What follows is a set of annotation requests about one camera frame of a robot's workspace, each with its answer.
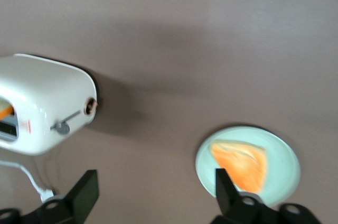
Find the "metal lever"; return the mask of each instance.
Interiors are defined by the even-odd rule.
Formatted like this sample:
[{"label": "metal lever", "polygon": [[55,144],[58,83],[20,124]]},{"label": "metal lever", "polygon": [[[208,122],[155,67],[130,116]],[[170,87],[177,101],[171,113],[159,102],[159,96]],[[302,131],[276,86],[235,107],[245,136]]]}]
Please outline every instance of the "metal lever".
[{"label": "metal lever", "polygon": [[51,126],[51,130],[55,129],[57,130],[57,132],[61,135],[66,135],[69,133],[70,131],[70,127],[67,124],[67,121],[70,120],[71,118],[77,116],[78,114],[80,114],[81,111],[77,111],[74,114],[66,117],[64,120],[61,120],[59,122],[56,122],[53,126]]}]

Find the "white toaster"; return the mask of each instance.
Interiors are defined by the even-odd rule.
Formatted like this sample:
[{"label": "white toaster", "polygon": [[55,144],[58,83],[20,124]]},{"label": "white toaster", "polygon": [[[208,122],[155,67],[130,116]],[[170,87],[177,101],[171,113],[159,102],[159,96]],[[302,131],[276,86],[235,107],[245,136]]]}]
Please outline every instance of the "white toaster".
[{"label": "white toaster", "polygon": [[97,90],[82,69],[16,54],[0,58],[1,99],[13,112],[0,120],[0,147],[38,155],[94,119]]}]

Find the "toast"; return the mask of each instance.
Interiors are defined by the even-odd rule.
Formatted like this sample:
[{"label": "toast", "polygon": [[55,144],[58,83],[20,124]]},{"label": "toast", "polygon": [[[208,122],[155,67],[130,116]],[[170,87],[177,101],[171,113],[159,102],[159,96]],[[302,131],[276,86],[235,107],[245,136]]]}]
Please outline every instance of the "toast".
[{"label": "toast", "polygon": [[262,190],[267,175],[264,148],[244,142],[214,141],[210,151],[218,165],[227,170],[240,189],[252,193]]}]

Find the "light green plate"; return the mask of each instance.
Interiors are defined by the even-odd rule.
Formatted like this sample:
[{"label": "light green plate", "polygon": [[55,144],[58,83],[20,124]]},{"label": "light green plate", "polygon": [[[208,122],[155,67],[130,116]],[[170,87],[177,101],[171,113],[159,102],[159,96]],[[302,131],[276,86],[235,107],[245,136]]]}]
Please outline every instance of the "light green plate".
[{"label": "light green plate", "polygon": [[267,150],[267,177],[258,193],[264,204],[273,207],[286,200],[297,188],[301,177],[299,161],[293,150],[276,135],[251,126],[235,126],[208,137],[196,156],[196,172],[205,189],[215,197],[215,169],[219,165],[210,152],[213,141],[240,141]]}]

